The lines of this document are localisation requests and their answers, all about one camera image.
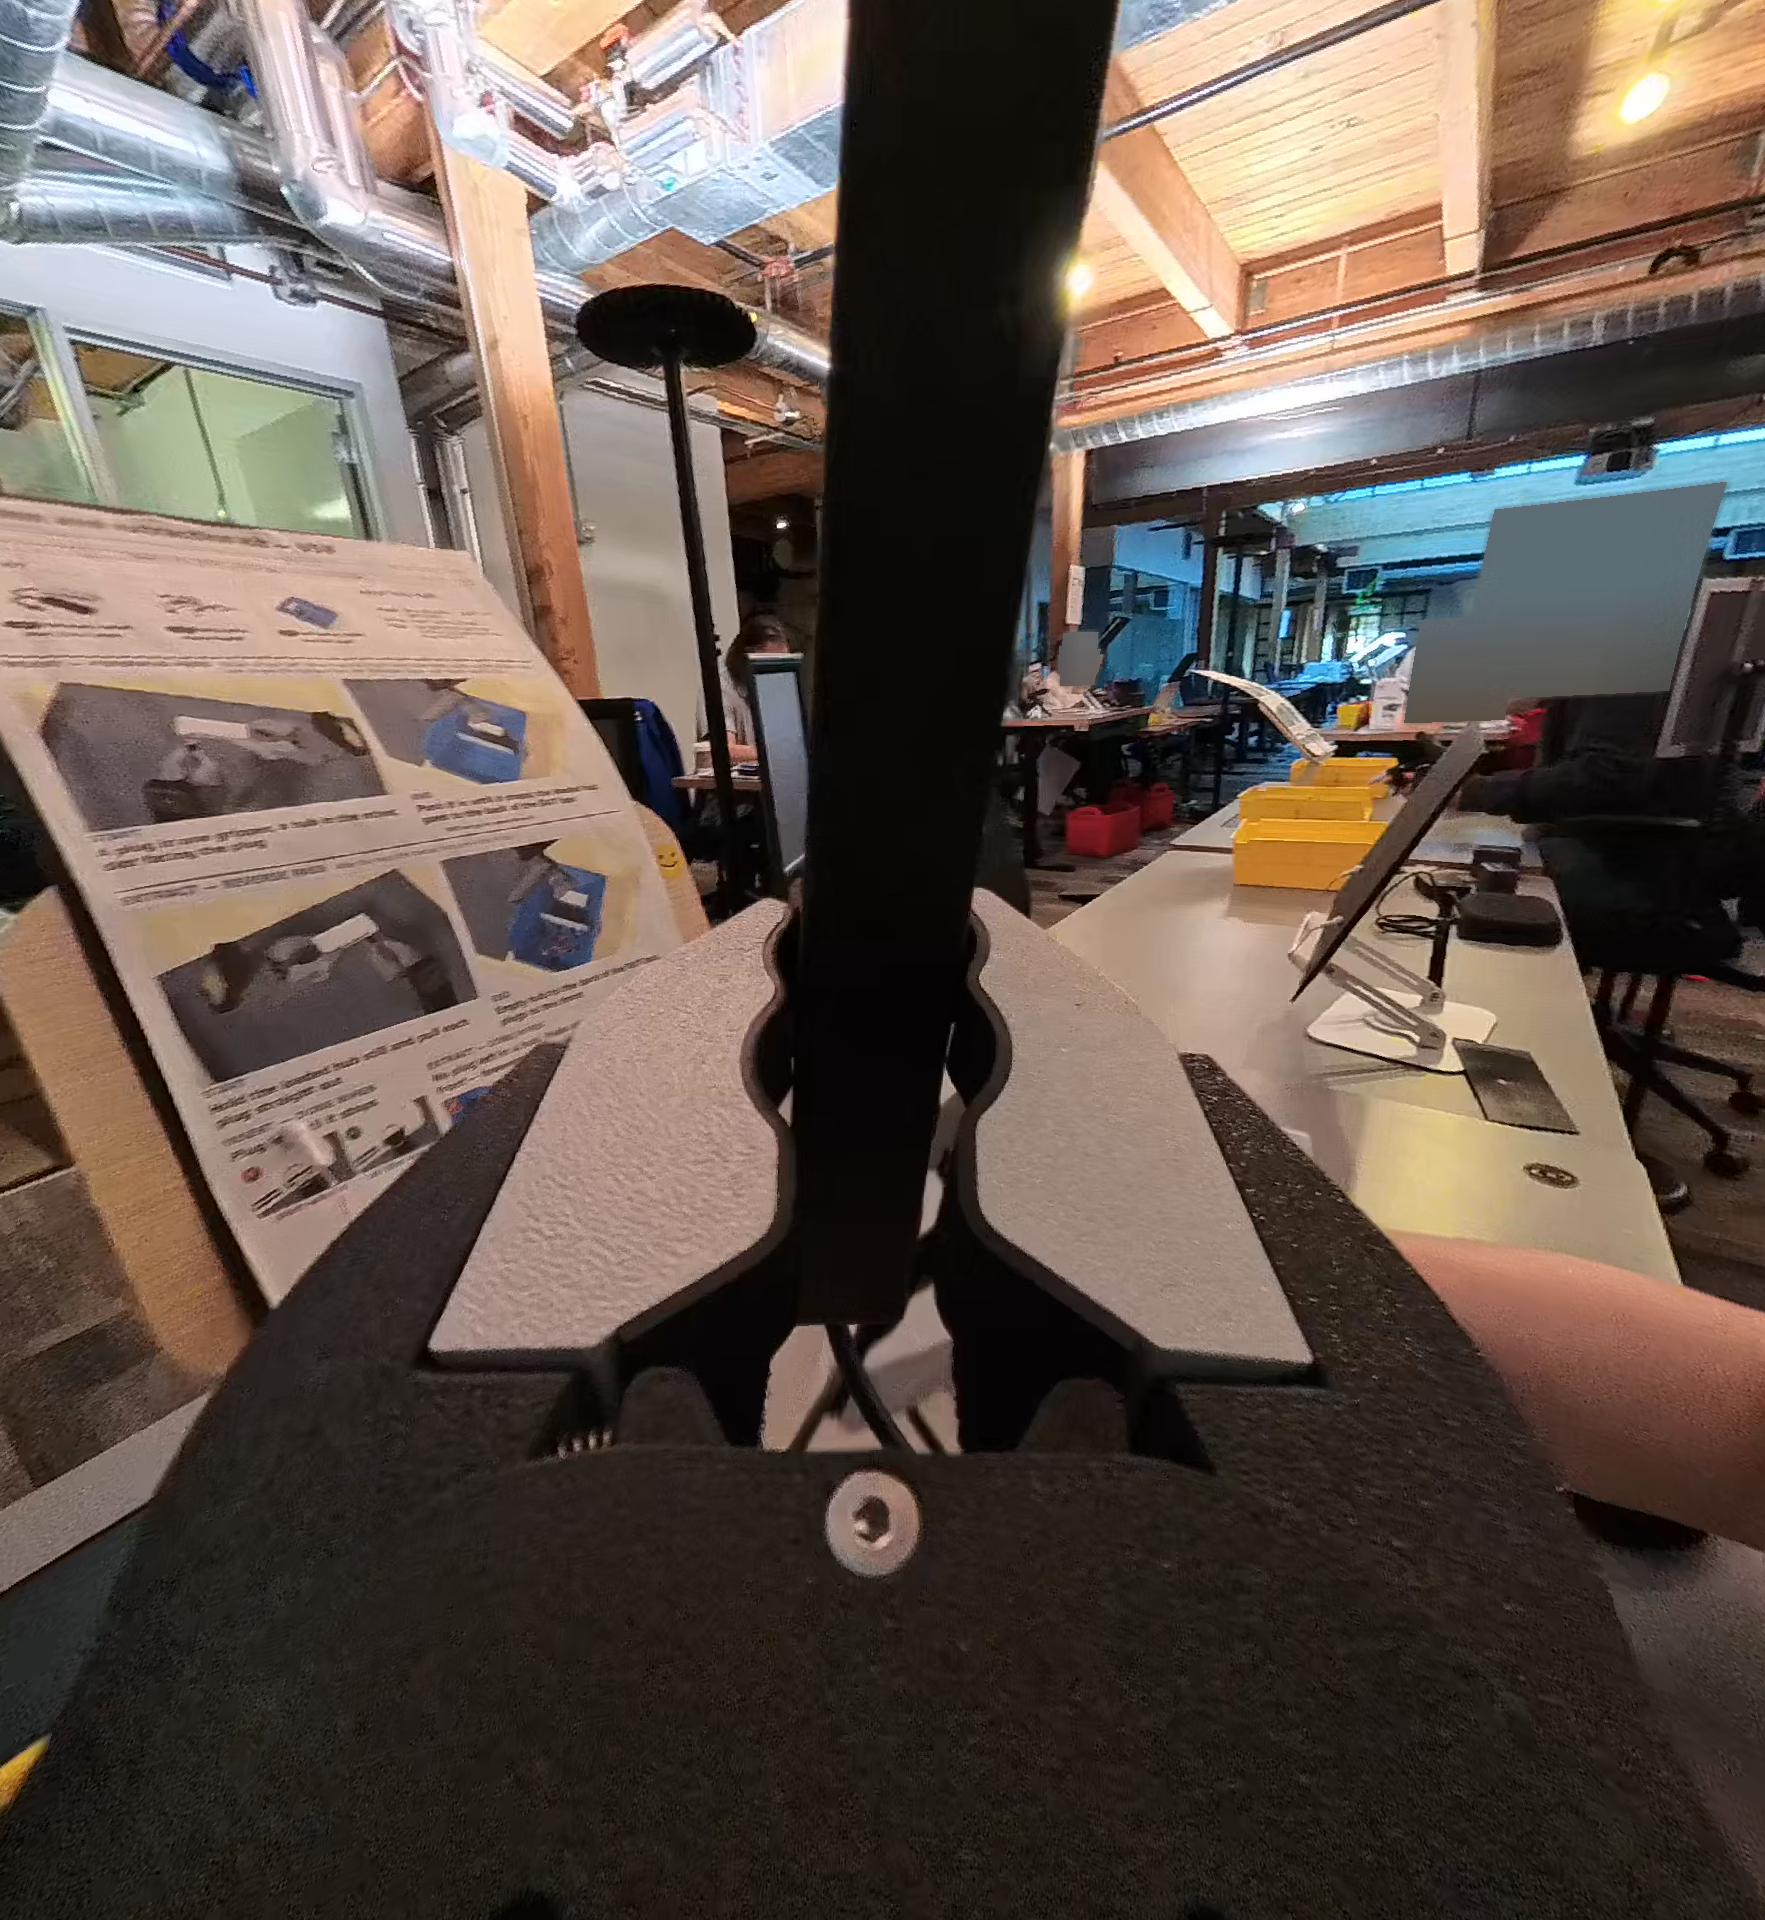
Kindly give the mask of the black office chair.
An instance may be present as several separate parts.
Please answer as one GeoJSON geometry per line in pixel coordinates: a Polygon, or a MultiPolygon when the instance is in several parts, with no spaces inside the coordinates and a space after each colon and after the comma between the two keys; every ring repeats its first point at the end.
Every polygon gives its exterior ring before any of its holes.
{"type": "Polygon", "coordinates": [[[1748,1069],[1671,1038],[1687,979],[1765,997],[1765,787],[1721,819],[1652,814],[1595,816],[1542,832],[1566,932],[1592,980],[1591,1019],[1619,1075],[1625,1131],[1659,1099],[1707,1139],[1702,1167],[1732,1181],[1750,1158],[1670,1068],[1730,1083],[1729,1106],[1762,1117],[1765,1092],[1748,1069]]]}

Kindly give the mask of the silver ventilation duct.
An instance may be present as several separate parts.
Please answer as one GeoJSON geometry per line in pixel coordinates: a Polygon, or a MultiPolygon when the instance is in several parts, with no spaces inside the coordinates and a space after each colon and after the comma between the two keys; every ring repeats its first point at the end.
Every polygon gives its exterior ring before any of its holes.
{"type": "Polygon", "coordinates": [[[0,4],[0,243],[311,246],[378,293],[458,302],[458,258],[431,201],[367,164],[341,59],[304,4],[251,4],[271,34],[264,130],[188,103],[70,48],[78,4],[0,4]]]}

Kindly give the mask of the grey square plate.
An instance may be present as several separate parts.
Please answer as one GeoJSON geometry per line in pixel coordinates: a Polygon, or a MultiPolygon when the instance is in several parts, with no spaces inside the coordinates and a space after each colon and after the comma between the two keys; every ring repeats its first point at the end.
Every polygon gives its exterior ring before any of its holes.
{"type": "Polygon", "coordinates": [[[1456,1042],[1454,1051],[1485,1121],[1557,1137],[1580,1133],[1530,1051],[1486,1042],[1456,1042]]]}

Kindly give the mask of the black monitor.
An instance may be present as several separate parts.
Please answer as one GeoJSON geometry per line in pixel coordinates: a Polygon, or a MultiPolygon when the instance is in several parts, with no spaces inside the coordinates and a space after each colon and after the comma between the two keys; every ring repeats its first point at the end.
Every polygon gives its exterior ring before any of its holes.
{"type": "Polygon", "coordinates": [[[750,652],[749,705],[769,893],[791,899],[806,867],[812,751],[799,655],[750,652]]]}

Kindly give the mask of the black bag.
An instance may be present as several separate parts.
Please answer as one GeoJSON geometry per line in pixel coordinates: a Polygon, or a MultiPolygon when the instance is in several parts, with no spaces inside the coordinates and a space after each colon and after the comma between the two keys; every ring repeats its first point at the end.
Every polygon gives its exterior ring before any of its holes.
{"type": "Polygon", "coordinates": [[[1479,845],[1471,851],[1466,891],[1451,910],[1461,939],[1496,947],[1559,947],[1563,921],[1550,899],[1522,888],[1522,853],[1479,845]]]}

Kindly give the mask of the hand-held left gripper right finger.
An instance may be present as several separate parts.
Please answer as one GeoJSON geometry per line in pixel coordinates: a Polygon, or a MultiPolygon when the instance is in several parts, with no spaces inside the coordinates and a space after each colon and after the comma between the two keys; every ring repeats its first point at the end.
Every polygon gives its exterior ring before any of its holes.
{"type": "Polygon", "coordinates": [[[1313,1357],[1203,1104],[1109,976],[971,901],[951,1196],[998,1262],[1146,1380],[1301,1384],[1313,1357]]]}

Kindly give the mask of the black disc on pole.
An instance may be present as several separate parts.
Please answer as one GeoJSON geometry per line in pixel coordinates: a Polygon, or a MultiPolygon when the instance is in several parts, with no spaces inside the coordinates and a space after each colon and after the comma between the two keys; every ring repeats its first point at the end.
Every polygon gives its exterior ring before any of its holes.
{"type": "Polygon", "coordinates": [[[726,731],[723,701],[723,648],[710,595],[683,376],[690,368],[713,370],[745,361],[757,340],[754,324],[745,307],[722,293],[663,283],[618,287],[594,296],[582,306],[577,331],[582,345],[594,357],[628,370],[657,372],[663,383],[680,540],[707,719],[712,791],[719,812],[716,903],[719,913],[730,917],[750,903],[752,881],[733,776],[733,740],[726,731]]]}

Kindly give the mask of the instruction poster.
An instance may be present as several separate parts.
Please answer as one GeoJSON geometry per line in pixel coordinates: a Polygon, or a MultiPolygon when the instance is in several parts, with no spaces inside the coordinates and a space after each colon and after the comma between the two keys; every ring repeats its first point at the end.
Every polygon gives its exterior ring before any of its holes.
{"type": "Polygon", "coordinates": [[[271,1303],[683,941],[459,552],[0,497],[0,746],[271,1303]]]}

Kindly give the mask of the blue bag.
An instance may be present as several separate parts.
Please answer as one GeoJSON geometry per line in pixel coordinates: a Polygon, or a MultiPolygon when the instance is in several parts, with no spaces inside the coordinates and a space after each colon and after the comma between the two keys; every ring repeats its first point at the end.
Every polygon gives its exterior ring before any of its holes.
{"type": "Polygon", "coordinates": [[[672,830],[686,858],[698,858],[690,853],[688,791],[677,787],[683,778],[677,732],[663,712],[653,701],[630,696],[582,699],[579,708],[630,797],[672,830]]]}

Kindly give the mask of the person's right forearm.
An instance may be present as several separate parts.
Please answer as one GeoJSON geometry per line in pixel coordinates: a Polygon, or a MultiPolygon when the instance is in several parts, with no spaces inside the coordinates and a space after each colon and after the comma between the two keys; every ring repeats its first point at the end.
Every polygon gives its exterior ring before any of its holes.
{"type": "Polygon", "coordinates": [[[1571,1493],[1765,1552],[1765,1312],[1559,1252],[1392,1244],[1571,1493]]]}

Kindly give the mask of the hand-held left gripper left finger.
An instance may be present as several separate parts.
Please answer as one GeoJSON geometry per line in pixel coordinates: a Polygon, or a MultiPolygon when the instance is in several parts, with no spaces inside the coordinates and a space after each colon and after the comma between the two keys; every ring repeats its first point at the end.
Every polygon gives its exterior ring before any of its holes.
{"type": "Polygon", "coordinates": [[[453,1365],[585,1360],[789,1231],[793,1146],[759,1045],[791,910],[765,899],[630,972],[577,1026],[429,1339],[453,1365]]]}

